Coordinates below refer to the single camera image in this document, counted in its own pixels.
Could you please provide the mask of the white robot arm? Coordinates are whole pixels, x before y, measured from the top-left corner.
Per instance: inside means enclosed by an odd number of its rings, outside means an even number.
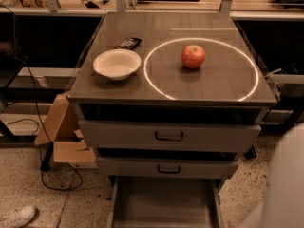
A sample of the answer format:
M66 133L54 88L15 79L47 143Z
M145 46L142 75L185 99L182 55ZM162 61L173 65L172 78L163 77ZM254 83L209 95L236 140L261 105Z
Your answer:
M277 143L265 196L238 228L304 228L304 123Z

